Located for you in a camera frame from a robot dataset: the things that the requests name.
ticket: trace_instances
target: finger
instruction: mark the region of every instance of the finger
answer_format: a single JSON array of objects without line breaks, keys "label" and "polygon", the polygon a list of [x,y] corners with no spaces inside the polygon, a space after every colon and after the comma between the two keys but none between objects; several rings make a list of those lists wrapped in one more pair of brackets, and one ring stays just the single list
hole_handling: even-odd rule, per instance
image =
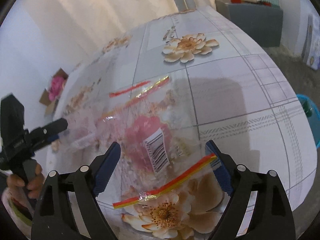
[{"label": "finger", "polygon": [[42,172],[42,167],[39,163],[37,163],[35,173],[36,175],[39,175],[41,172]]},{"label": "finger", "polygon": [[40,193],[41,193],[41,189],[30,191],[29,194],[28,194],[28,198],[30,198],[30,199],[33,199],[33,198],[38,199]]},{"label": "finger", "polygon": [[23,187],[24,181],[17,176],[16,174],[12,174],[7,178],[7,185],[8,187]]},{"label": "finger", "polygon": [[42,187],[43,182],[44,182],[44,176],[42,174],[40,174],[28,183],[27,189],[28,190],[38,189],[39,187]]}]

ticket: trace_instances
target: silver screw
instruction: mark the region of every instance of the silver screw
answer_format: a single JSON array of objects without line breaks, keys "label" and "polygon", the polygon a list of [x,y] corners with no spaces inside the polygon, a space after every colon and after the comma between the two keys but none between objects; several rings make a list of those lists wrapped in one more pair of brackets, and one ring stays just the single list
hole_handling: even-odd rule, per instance
[{"label": "silver screw", "polygon": [[86,172],[86,171],[88,171],[88,170],[89,170],[89,167],[88,167],[87,165],[82,166],[82,167],[80,168],[80,171],[81,171],[81,172]]},{"label": "silver screw", "polygon": [[276,173],[274,170],[269,171],[269,174],[270,174],[272,177],[276,177],[276,176],[277,176],[277,173]]},{"label": "silver screw", "polygon": [[56,171],[50,171],[49,172],[49,177],[54,177],[54,176],[56,176]]},{"label": "silver screw", "polygon": [[238,171],[245,171],[245,166],[240,164],[237,166],[237,169],[238,169]]}]

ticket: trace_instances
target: barcode number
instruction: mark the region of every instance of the barcode number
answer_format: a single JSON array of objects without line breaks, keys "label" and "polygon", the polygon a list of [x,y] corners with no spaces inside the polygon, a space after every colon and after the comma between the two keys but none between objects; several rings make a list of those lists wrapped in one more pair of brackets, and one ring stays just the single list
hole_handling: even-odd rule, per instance
[{"label": "barcode number", "polygon": [[153,135],[144,140],[144,145],[147,149],[153,170],[155,174],[158,174],[170,164],[164,147],[162,130],[159,128]]}]

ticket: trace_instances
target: gray floor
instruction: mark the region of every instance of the gray floor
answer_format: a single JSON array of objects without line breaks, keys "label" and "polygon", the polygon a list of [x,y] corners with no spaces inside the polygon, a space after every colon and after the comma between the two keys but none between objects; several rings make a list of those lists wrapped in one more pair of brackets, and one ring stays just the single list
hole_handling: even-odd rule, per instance
[{"label": "gray floor", "polygon": [[[320,70],[306,66],[301,58],[291,57],[284,48],[267,48],[265,51],[281,69],[296,94],[307,95],[320,107]],[[293,212],[297,238],[309,227],[320,211],[320,149],[315,181],[305,201]]]}]

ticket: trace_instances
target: sleeve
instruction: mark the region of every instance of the sleeve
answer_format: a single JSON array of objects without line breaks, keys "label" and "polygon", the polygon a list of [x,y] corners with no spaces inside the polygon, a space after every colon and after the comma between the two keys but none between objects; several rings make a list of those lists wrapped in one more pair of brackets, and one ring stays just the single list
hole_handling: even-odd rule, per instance
[{"label": "sleeve", "polygon": [[2,193],[1,200],[10,217],[20,229],[20,231],[27,237],[31,238],[32,221],[26,218],[13,204],[9,188],[6,188]]}]

